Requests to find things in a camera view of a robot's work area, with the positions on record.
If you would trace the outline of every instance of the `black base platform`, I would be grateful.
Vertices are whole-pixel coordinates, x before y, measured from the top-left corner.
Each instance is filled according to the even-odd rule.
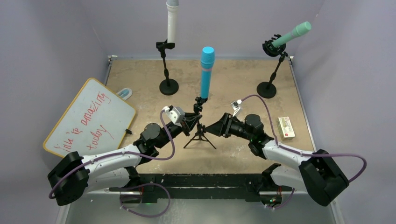
[[[266,99],[273,98],[276,95],[276,87],[270,84],[267,88],[268,82],[262,82],[257,86],[257,93]]]
[[[174,79],[169,79],[170,85],[167,85],[166,79],[160,83],[160,91],[163,95],[170,96],[179,90],[179,84]]]
[[[277,192],[279,186],[263,179],[263,174],[139,174],[136,184],[158,183],[164,186],[172,199],[242,199],[246,202],[263,202],[260,192]],[[110,191],[124,191],[110,188]],[[158,199],[168,198],[162,188],[144,187],[140,200],[125,200],[124,203],[157,203]]]

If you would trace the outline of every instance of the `blue object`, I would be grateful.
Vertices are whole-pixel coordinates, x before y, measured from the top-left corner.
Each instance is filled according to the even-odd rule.
[[[208,99],[210,79],[212,76],[212,68],[214,65],[214,49],[212,47],[204,47],[201,53],[201,98]]]
[[[124,98],[124,97],[126,97],[128,94],[129,94],[129,90],[125,89],[125,90],[123,90],[123,91],[121,91],[121,92],[119,93],[119,96],[120,96],[121,98]]]

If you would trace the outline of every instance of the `tripod stand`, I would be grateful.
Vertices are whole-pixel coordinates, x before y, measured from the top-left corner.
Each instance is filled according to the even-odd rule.
[[[199,115],[199,113],[202,112],[202,104],[204,104],[204,102],[206,102],[206,100],[203,100],[201,97],[196,97],[195,101],[196,101],[196,103],[194,104],[194,113],[196,115]],[[205,133],[206,133],[205,125],[202,125],[198,121],[197,132],[195,132],[194,137],[192,137],[183,148],[186,148],[192,141],[206,141],[206,142],[209,142],[209,144],[211,144],[211,146],[214,149],[216,149],[216,147],[205,137]]]

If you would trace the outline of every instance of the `wooden table surface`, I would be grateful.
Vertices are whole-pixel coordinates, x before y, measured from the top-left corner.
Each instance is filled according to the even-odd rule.
[[[277,60],[216,60],[210,87],[209,100],[203,105],[203,125],[218,121],[225,112],[233,113],[230,103],[250,94],[257,94],[256,87],[262,81],[268,81],[274,71]],[[136,116],[130,129],[133,135],[126,136],[120,147],[132,144],[139,138],[144,127],[152,122],[161,125],[159,113],[164,106],[180,106],[185,112],[193,112],[195,97],[200,93],[201,68],[199,60],[168,60],[170,78],[179,83],[179,91],[173,96],[165,96],[159,91],[159,83],[164,80],[161,60],[115,60],[107,81],[107,87],[114,92],[131,88],[133,95],[127,100],[135,109]],[[284,144],[303,150],[313,151],[308,127],[300,104],[297,89],[286,60],[281,64],[273,82],[277,94],[266,99],[275,133],[278,117],[290,117],[296,137],[284,141]],[[242,104],[238,116],[243,120],[248,114],[258,114],[269,136],[272,132],[264,105],[258,98],[250,98]],[[175,156],[167,161],[150,161],[138,166],[139,173],[261,173],[273,161],[254,156],[248,147],[248,141],[232,136],[228,139],[206,133],[205,136],[216,146],[213,149],[208,142],[193,141],[183,149],[190,137],[178,135],[175,140]],[[171,154],[171,144],[161,149],[158,157]]]

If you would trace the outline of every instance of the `red handwriting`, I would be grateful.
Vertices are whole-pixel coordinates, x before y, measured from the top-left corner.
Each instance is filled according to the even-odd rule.
[[[64,147],[60,147],[59,144],[57,144],[57,146],[54,146],[54,148],[58,148],[58,149],[63,149],[66,152],[70,152],[68,149],[64,148]]]
[[[71,133],[73,134],[80,134],[83,131],[80,131],[78,128],[73,128],[73,130],[71,131]],[[71,149],[71,145],[73,144],[73,139],[67,139],[66,141],[63,141],[63,147],[60,147],[59,144],[57,144],[57,146],[54,146],[54,148],[58,148],[58,149],[63,149],[66,152],[70,152],[68,149]]]
[[[98,145],[98,141],[99,141],[100,137],[101,137],[104,133],[109,134],[109,136],[110,136],[112,139],[114,139],[113,136],[110,134],[110,132],[108,132],[108,131],[103,127],[103,125],[100,125],[100,127],[101,127],[102,129],[96,129],[96,132],[91,132],[91,135],[93,135],[93,139],[92,139],[91,143],[90,143],[88,146],[86,146],[86,147],[88,148],[88,151],[91,150],[91,149],[95,149],[95,148],[96,148],[96,146]]]
[[[83,131],[79,131],[78,128],[73,128],[73,131],[71,133],[73,134],[80,134]]]
[[[81,119],[81,123],[85,126],[88,125],[88,122],[91,121],[92,115],[98,111],[99,107],[102,105],[102,103],[106,102],[106,98],[108,99],[109,104],[111,102],[111,99],[107,97],[104,93],[98,93],[96,96],[96,100],[93,101],[91,100],[91,105],[87,109],[87,111],[84,113],[83,119]]]

